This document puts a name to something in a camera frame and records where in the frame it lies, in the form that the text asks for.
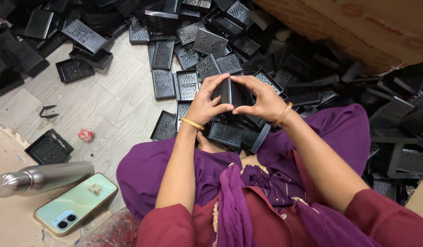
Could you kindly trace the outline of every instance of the stainless steel bottle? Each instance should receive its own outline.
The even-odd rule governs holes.
[[[0,175],[0,197],[32,196],[68,185],[76,185],[94,174],[90,162],[28,166]]]

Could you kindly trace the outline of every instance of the maroon sleeve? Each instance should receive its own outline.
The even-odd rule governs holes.
[[[354,196],[345,216],[382,246],[423,246],[423,218],[371,189]]]
[[[193,246],[192,215],[181,204],[156,208],[140,224],[137,247]]]

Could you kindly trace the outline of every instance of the tile floor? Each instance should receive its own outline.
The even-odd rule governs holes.
[[[131,45],[129,33],[120,36],[110,52],[114,59],[105,70],[74,83],[63,84],[55,63],[69,59],[72,43],[66,42],[47,60],[50,66],[35,78],[0,97],[0,121],[17,129],[30,143],[54,128],[74,148],[73,161],[90,161],[117,183],[115,171],[123,156],[137,143],[150,142],[161,110],[176,112],[176,100],[156,101],[146,45]],[[172,71],[181,70],[173,56]],[[42,106],[57,105],[39,117]],[[81,128],[94,132],[86,143],[77,136]],[[109,209],[125,206],[121,192]]]

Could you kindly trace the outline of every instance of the maroon kurta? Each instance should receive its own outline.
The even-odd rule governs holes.
[[[316,246],[294,206],[277,214],[257,186],[243,193],[260,246]],[[192,216],[180,204],[152,210],[141,223],[137,246],[208,246],[217,200],[195,205]],[[382,246],[423,246],[423,218],[370,189],[355,195],[345,216]]]

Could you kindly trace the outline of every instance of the person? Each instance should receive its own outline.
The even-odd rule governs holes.
[[[257,97],[235,109],[210,99],[228,77],[205,78],[176,138],[137,144],[120,162],[123,199],[141,222],[137,246],[423,246],[423,218],[360,178],[370,148],[360,105],[303,120],[271,86],[231,76]],[[282,131],[254,156],[218,153],[197,127],[229,111]]]

